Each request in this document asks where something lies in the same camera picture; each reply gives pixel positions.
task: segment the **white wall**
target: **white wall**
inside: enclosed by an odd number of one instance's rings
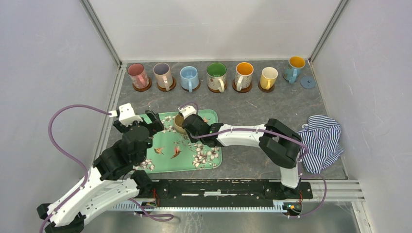
[[[90,0],[122,60],[309,57],[339,0]]]
[[[412,231],[411,12],[411,1],[350,1],[314,61],[378,233]]]
[[[78,0],[0,3],[0,226],[38,232],[36,207],[83,176],[49,141],[60,108],[107,107],[116,65]],[[89,166],[103,115],[71,109],[55,121],[56,141]]]

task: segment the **blue and white striped fabric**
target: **blue and white striped fabric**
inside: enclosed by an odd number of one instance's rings
[[[320,173],[343,153],[343,149],[339,146],[341,126],[328,116],[309,117],[308,124],[298,134],[302,137],[302,143],[309,149],[307,155],[303,157],[303,163],[310,173]]]

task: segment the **mug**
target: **mug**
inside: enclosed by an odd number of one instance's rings
[[[289,81],[290,84],[294,83],[297,76],[302,72],[302,68],[305,66],[305,60],[301,57],[291,57],[289,59],[289,65],[283,74],[283,78]]]
[[[235,86],[237,91],[249,91],[253,74],[253,66],[247,62],[241,62],[236,66]]]
[[[135,89],[143,89],[150,83],[149,77],[147,77],[147,73],[140,63],[130,65],[127,73],[130,75]]]
[[[223,92],[226,89],[226,66],[220,62],[214,62],[206,70],[209,90]]]
[[[199,87],[199,76],[194,67],[183,67],[180,70],[180,84],[183,89],[193,92]]]
[[[158,63],[153,67],[153,73],[157,79],[157,86],[170,91],[173,85],[173,77],[170,66],[166,63]]]
[[[262,70],[262,75],[260,76],[260,86],[269,90],[273,87],[277,78],[277,70],[273,67],[266,67]]]
[[[183,129],[183,116],[181,114],[177,114],[176,117],[173,120],[173,127],[176,130],[176,132],[186,135],[186,130]]]

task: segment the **green tray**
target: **green tray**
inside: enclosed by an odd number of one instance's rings
[[[217,168],[222,163],[221,148],[191,143],[186,135],[174,130],[173,120],[177,114],[159,114],[165,130],[154,135],[153,147],[147,150],[147,159],[135,167],[136,170],[144,169],[147,173],[190,171]],[[140,116],[147,123],[151,122],[146,115]],[[200,110],[199,116],[208,124],[218,122],[218,115],[211,109]]]

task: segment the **blue coaster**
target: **blue coaster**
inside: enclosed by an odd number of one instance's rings
[[[316,81],[312,76],[305,76],[301,78],[300,84],[306,89],[311,89],[316,86]]]

